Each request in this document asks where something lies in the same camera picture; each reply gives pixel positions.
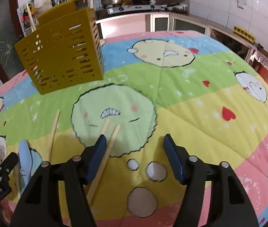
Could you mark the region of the yellow egg tray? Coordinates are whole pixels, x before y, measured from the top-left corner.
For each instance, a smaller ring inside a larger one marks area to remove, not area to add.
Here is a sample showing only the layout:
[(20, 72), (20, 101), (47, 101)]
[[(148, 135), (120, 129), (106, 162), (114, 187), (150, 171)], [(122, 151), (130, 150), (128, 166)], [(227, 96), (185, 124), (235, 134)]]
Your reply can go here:
[(250, 34), (248, 31), (242, 29), (241, 27), (233, 26), (233, 32), (235, 34), (245, 38), (245, 40), (249, 41), (252, 44), (254, 44), (256, 41), (256, 38), (254, 35)]

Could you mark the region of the gas stove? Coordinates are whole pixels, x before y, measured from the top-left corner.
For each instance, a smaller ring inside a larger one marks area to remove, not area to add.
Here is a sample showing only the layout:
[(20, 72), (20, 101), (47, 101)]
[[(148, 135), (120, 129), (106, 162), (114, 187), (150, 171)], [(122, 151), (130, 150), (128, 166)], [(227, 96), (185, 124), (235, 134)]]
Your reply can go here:
[(106, 19), (112, 16), (165, 11), (167, 5), (122, 5), (119, 7), (107, 7), (99, 9), (95, 12), (97, 19)]

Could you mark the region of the wall power socket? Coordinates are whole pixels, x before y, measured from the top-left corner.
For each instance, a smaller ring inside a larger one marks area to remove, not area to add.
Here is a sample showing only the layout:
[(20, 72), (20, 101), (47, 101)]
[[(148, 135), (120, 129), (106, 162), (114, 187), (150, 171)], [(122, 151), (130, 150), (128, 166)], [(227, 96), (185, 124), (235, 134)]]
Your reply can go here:
[(244, 9), (247, 6), (247, 0), (236, 0), (237, 7)]

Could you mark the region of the dark wooden glass door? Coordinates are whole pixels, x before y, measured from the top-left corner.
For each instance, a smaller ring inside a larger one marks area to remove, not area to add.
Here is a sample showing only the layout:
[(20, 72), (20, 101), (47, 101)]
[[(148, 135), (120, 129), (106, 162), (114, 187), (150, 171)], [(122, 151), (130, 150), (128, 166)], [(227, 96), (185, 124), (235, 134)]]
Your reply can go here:
[(0, 0), (0, 80), (5, 83), (24, 70), (15, 43), (24, 38), (18, 0)]

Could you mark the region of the yellow perforated utensil holder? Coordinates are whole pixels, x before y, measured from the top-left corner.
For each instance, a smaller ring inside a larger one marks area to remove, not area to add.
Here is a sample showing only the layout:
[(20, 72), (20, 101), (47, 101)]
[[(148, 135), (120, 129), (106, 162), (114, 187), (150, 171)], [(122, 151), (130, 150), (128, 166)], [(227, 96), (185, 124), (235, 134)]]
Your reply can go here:
[(94, 10), (70, 0), (38, 16), (38, 26), (15, 44), (42, 95), (103, 79), (104, 59)]

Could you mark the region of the chopstick in holder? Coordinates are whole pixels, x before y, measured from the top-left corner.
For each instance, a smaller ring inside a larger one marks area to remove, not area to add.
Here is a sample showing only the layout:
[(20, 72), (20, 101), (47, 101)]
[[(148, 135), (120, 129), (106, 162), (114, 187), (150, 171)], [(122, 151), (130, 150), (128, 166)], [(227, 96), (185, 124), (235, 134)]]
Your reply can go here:
[(34, 32), (36, 30), (36, 27), (35, 27), (35, 24), (34, 24), (34, 21), (33, 21), (33, 17), (32, 17), (32, 13), (31, 13), (31, 10), (30, 10), (30, 7), (29, 7), (28, 4), (26, 4), (26, 8), (27, 8), (28, 16), (29, 16), (31, 30), (32, 30), (32, 32)]

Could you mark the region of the colourful cartoon quilt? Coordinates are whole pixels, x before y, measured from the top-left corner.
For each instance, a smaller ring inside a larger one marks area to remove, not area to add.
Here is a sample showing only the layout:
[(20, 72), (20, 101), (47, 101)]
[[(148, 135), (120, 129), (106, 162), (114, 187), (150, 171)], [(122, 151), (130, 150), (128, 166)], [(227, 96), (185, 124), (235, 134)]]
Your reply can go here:
[(14, 211), (60, 110), (52, 165), (120, 130), (91, 204), (96, 226), (268, 226), (268, 85), (195, 31), (100, 40), (103, 79), (40, 94), (27, 71), (0, 87), (0, 164), (19, 161), (0, 201)]

